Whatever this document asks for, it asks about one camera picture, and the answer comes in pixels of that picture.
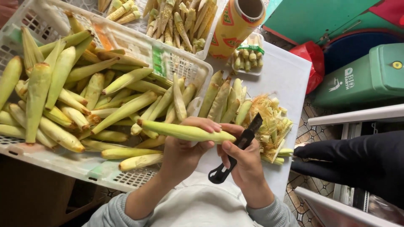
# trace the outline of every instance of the hand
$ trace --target hand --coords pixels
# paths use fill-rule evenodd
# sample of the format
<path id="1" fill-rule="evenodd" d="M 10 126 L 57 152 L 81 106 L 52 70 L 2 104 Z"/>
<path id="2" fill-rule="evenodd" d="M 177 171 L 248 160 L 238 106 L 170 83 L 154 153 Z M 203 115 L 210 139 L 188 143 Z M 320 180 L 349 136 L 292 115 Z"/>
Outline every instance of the hand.
<path id="1" fill-rule="evenodd" d="M 17 0 L 0 0 L 0 28 L 6 24 L 17 9 Z"/>
<path id="2" fill-rule="evenodd" d="M 362 188 L 404 209 L 403 138 L 404 131 L 393 131 L 310 143 L 297 147 L 294 155 L 319 161 L 295 161 L 291 169 L 321 180 Z"/>
<path id="3" fill-rule="evenodd" d="M 234 124 L 221 124 L 222 129 L 235 137 L 240 137 L 244 128 Z M 253 139 L 250 146 L 241 150 L 230 141 L 224 141 L 217 146 L 217 155 L 222 159 L 226 168 L 230 168 L 227 155 L 237 160 L 237 165 L 231 171 L 236 185 L 243 192 L 247 204 L 252 208 L 263 208 L 274 201 L 274 195 L 264 177 L 259 143 Z"/>
<path id="4" fill-rule="evenodd" d="M 221 131 L 218 123 L 206 118 L 188 117 L 183 120 L 181 125 L 199 127 L 207 132 Z M 192 146 L 191 141 L 167 137 L 159 174 L 162 179 L 168 180 L 172 186 L 176 186 L 195 171 L 199 159 L 214 145 L 215 143 L 212 141 L 205 141 Z"/>

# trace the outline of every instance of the fingernail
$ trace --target fingernail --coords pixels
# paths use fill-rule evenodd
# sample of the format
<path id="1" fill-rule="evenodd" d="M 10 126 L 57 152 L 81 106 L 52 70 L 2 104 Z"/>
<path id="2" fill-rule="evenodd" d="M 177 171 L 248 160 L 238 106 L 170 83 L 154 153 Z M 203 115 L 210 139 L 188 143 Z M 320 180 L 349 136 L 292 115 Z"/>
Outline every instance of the fingernail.
<path id="1" fill-rule="evenodd" d="M 224 150 L 229 150 L 230 149 L 230 142 L 229 141 L 224 141 L 223 143 L 222 143 L 222 148 L 224 149 Z"/>

